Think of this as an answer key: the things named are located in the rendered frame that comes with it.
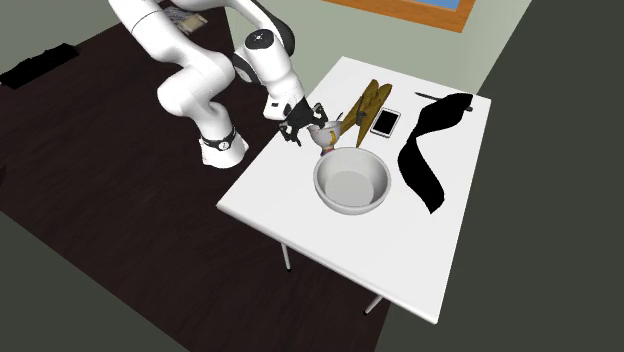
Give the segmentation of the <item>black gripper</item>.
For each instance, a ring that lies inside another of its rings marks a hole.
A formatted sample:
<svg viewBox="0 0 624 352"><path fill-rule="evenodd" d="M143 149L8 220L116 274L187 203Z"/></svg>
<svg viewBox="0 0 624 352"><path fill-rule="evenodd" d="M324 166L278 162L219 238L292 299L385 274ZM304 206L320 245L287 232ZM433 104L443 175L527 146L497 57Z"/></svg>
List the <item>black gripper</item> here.
<svg viewBox="0 0 624 352"><path fill-rule="evenodd" d="M323 105L317 102L313 108L310 107L306 97L303 97L290 111L286 121L278 125L278 129L287 142L294 142L299 147L302 146L298 133L301 128L310 124L325 125L328 117Z"/></svg>

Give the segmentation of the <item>white cup with colourful print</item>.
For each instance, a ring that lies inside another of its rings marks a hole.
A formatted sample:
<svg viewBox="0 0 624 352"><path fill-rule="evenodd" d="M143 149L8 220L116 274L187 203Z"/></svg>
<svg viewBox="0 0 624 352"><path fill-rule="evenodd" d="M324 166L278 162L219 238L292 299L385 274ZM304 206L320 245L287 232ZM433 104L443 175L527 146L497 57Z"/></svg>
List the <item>white cup with colourful print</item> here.
<svg viewBox="0 0 624 352"><path fill-rule="evenodd" d="M307 127L311 139L321 148L321 156L334 149L341 136L341 125L340 121L328 121L323 128L314 124Z"/></svg>

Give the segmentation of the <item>yellow-brown wooden tongs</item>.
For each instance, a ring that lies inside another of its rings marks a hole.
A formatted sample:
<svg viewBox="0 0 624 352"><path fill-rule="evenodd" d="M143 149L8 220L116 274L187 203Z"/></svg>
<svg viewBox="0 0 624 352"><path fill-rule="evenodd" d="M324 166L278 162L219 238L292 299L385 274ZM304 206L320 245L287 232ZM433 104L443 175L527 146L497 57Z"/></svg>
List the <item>yellow-brown wooden tongs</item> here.
<svg viewBox="0 0 624 352"><path fill-rule="evenodd" d="M372 79L356 103L341 120L341 133L346 133L353 126L358 126L356 146L359 147L392 91L389 83L379 85Z"/></svg>

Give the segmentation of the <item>large white bowl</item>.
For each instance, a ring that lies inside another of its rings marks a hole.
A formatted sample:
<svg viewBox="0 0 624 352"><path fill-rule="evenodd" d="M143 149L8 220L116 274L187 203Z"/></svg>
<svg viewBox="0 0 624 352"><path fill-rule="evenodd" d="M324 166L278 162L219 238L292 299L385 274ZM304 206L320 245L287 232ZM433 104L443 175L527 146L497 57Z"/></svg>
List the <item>large white bowl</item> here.
<svg viewBox="0 0 624 352"><path fill-rule="evenodd" d="M321 201L343 215L363 215L380 206L391 189L387 165L376 154L343 147L322 156L313 171Z"/></svg>

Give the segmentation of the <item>white smartphone with black screen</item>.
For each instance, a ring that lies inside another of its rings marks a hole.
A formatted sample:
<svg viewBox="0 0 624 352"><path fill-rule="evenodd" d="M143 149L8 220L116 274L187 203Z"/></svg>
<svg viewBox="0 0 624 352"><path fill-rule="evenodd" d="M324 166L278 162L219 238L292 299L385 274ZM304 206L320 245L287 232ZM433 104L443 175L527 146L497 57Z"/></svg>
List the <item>white smartphone with black screen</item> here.
<svg viewBox="0 0 624 352"><path fill-rule="evenodd" d="M389 108L382 108L370 127L372 134L390 138L401 117L401 113Z"/></svg>

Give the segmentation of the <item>thin dark utensil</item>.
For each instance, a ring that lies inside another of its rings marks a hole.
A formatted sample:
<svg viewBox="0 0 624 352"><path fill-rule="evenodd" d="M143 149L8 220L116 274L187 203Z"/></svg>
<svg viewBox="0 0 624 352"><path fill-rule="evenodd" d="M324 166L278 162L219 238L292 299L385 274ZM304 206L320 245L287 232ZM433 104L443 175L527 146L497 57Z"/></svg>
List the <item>thin dark utensil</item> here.
<svg viewBox="0 0 624 352"><path fill-rule="evenodd" d="M414 92L414 94L423 97L425 99L429 99L429 100L433 100L433 101L439 101L440 99L442 99L441 97L436 97L436 96L431 96L422 92ZM473 111L473 107L472 106L468 106L467 108L465 108L465 111L467 112L472 112Z"/></svg>

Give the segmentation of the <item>black curved strip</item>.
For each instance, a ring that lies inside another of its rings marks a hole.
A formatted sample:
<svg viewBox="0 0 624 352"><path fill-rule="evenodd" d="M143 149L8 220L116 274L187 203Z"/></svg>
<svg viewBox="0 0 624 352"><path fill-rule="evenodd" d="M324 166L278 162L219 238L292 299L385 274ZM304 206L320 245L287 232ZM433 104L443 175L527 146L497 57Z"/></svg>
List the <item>black curved strip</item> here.
<svg viewBox="0 0 624 352"><path fill-rule="evenodd" d="M397 164L405 184L424 202L430 213L445 201L444 189L426 162L417 138L457 125L471 107L473 95L454 93L425 106L418 121L397 156Z"/></svg>

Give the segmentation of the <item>white table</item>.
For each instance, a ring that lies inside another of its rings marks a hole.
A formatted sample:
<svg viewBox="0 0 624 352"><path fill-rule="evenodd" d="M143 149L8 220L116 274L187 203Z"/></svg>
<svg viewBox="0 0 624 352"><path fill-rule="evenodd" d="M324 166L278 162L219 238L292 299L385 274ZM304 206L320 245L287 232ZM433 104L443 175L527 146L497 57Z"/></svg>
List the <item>white table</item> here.
<svg viewBox="0 0 624 352"><path fill-rule="evenodd" d="M390 138L368 135L361 147L388 166L385 201L364 215L327 207L313 184L321 149L307 131L302 146L276 134L218 201L222 212L315 260L421 318L436 323L459 238L491 102L476 96L472 112L449 129L418 138L440 181L445 201L430 213L407 187L397 156L430 100L451 88L348 57L341 57L308 99L330 118L349 112L372 79L389 83L387 108L401 117Z"/></svg>

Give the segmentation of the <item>small grey and tan book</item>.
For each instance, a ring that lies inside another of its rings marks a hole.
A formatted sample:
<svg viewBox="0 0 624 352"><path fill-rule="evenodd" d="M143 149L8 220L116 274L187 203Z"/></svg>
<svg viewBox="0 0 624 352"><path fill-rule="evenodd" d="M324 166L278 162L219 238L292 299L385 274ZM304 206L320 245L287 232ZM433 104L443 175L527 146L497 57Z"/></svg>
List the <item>small grey and tan book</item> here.
<svg viewBox="0 0 624 352"><path fill-rule="evenodd" d="M199 13L183 10L173 5L166 7L164 12L173 24L186 35L190 35L207 24L207 20Z"/></svg>

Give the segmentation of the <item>dark brown rug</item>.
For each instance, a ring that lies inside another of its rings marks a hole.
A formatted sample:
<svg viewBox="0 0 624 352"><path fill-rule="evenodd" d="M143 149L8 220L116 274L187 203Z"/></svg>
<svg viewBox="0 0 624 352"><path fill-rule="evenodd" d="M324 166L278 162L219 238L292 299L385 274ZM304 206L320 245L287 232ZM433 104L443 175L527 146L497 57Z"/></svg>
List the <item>dark brown rug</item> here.
<svg viewBox="0 0 624 352"><path fill-rule="evenodd" d="M203 165L122 25L0 88L0 211L188 352L374 352L370 293L219 211L242 173Z"/></svg>

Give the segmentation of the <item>long black flat object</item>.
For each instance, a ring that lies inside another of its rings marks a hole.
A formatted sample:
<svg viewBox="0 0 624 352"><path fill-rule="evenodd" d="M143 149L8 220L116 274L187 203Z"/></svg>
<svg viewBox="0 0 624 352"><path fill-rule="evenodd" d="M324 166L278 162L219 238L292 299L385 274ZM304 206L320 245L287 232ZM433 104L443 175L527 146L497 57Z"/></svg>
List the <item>long black flat object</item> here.
<svg viewBox="0 0 624 352"><path fill-rule="evenodd" d="M11 89L18 89L78 55L79 51L76 47L62 43L54 48L46 49L37 56L27 58L0 74L0 83Z"/></svg>

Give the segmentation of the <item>wall picture with orange frame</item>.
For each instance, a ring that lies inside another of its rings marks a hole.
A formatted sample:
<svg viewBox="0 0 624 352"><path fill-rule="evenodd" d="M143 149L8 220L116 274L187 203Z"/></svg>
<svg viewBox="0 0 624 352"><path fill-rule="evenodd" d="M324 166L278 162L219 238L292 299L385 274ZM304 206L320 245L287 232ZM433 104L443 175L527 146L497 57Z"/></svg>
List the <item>wall picture with orange frame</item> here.
<svg viewBox="0 0 624 352"><path fill-rule="evenodd" d="M459 0L455 9L422 0L323 0L391 18L461 33L477 0Z"/></svg>

